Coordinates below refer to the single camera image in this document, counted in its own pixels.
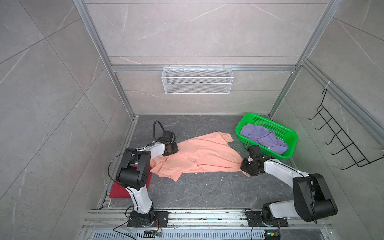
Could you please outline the salmon pink t shirt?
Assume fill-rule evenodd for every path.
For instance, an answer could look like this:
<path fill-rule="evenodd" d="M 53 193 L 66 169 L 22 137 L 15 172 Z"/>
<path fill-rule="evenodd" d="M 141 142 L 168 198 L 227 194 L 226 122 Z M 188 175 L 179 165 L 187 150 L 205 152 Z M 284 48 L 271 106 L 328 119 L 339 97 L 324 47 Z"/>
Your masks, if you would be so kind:
<path fill-rule="evenodd" d="M 230 134 L 214 132 L 178 144 L 179 151 L 151 160 L 151 172 L 175 182 L 186 173 L 240 172 L 243 158 Z"/>

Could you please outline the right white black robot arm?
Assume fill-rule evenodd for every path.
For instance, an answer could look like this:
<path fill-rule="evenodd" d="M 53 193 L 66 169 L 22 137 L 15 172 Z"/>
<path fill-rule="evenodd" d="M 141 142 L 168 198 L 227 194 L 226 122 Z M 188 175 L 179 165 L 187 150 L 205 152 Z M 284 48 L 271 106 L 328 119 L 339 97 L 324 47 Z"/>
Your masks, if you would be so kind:
<path fill-rule="evenodd" d="M 338 207 L 325 178 L 308 174 L 283 164 L 262 153 L 260 146 L 246 147 L 249 157 L 243 159 L 241 170 L 250 176 L 271 175 L 293 190 L 291 201 L 271 202 L 263 205 L 257 224 L 274 226 L 280 220 L 300 218 L 305 222 L 335 216 Z"/>

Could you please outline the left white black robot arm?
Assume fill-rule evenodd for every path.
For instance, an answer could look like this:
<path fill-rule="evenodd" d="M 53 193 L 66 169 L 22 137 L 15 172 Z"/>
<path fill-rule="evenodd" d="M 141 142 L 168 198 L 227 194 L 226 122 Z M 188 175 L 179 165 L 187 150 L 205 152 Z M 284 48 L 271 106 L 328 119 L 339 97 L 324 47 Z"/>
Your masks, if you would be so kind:
<path fill-rule="evenodd" d="M 153 202 L 147 191 L 151 160 L 175 154 L 178 150 L 176 142 L 153 142 L 138 149 L 127 148 L 122 154 L 116 183 L 129 193 L 133 201 L 130 217 L 144 227 L 149 227 L 155 221 Z"/>

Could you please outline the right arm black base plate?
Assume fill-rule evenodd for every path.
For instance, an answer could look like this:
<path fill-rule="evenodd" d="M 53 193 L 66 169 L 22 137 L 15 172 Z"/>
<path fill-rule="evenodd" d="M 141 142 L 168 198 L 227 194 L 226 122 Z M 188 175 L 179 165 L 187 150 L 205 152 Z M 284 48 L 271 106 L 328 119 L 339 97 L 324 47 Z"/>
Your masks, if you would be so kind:
<path fill-rule="evenodd" d="M 247 218 L 249 227 L 288 227 L 286 218 L 275 218 L 267 210 L 253 211 L 245 209 L 244 214 Z"/>

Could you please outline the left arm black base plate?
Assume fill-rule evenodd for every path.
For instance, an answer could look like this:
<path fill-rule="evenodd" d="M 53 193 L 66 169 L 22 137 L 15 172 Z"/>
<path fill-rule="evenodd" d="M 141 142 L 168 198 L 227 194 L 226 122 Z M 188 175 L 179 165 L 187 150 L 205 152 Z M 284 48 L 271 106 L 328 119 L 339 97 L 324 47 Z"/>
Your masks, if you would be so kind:
<path fill-rule="evenodd" d="M 128 227 L 144 227 L 144 228 L 157 228 L 160 225 L 161 228 L 165 228 L 168 225 L 169 212 L 167 211 L 155 211 L 148 214 L 139 214 L 132 211 L 129 215 Z"/>

